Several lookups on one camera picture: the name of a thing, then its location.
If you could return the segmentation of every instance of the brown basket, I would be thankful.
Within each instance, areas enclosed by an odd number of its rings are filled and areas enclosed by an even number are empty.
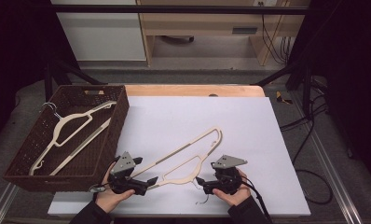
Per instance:
[[[85,113],[107,101],[116,106],[92,113],[92,121],[62,147],[52,147],[44,157],[42,168],[29,175],[29,170],[53,137],[59,119],[46,106],[29,132],[17,155],[7,168],[4,179],[29,191],[88,191],[102,181],[108,165],[113,161],[118,138],[130,107],[124,86],[60,86],[50,102],[57,113],[66,117]],[[56,175],[49,175],[91,133],[110,119],[109,126],[95,137]],[[60,132],[58,142],[73,133],[87,118],[72,119]]]

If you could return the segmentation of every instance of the white board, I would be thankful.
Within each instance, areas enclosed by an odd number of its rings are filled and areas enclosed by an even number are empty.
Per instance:
[[[203,163],[199,177],[214,180],[211,162],[223,154],[245,159],[239,168],[253,181],[273,217],[310,215],[294,167],[282,139],[270,101],[265,97],[129,97],[130,110],[118,141],[117,154],[128,151],[143,162],[135,171],[156,161],[212,127],[221,129],[223,139],[218,148]],[[184,149],[165,163],[135,179],[146,181],[161,176],[176,164],[203,150],[208,150],[214,134],[208,135]],[[192,172],[196,163],[173,172],[180,178]],[[198,185],[168,184],[149,190],[145,196],[135,195],[122,202],[114,216],[227,216],[228,205],[206,195]],[[90,193],[56,193],[48,213],[72,216],[91,199]]]

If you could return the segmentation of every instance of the white table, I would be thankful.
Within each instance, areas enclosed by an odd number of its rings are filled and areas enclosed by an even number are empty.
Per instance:
[[[214,180],[210,162],[223,154],[245,159],[239,168],[253,181],[273,217],[310,215],[307,202],[267,97],[129,96],[130,111],[117,154],[143,157],[135,171],[172,152],[212,127],[223,132],[220,146],[203,163],[199,177]],[[214,134],[135,179],[159,176],[195,154],[209,149]],[[183,177],[196,163],[171,174]],[[72,217],[91,200],[87,192],[57,192],[50,215]],[[113,212],[117,217],[225,217],[228,205],[193,183],[165,185],[135,195]]]

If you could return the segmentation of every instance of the metal hook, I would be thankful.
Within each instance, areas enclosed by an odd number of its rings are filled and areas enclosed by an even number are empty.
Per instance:
[[[49,107],[51,107],[52,111],[54,112],[54,116],[58,119],[62,119],[62,117],[57,113],[57,106],[55,106],[55,104],[53,104],[52,102],[46,102],[42,104],[42,106],[44,105],[48,105]]]

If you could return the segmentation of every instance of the horizontal black bar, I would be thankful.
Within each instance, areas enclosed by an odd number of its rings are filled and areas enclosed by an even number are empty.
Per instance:
[[[196,14],[264,14],[310,15],[328,9],[309,7],[223,7],[223,6],[130,6],[130,5],[33,5],[38,9],[74,13],[196,13]]]

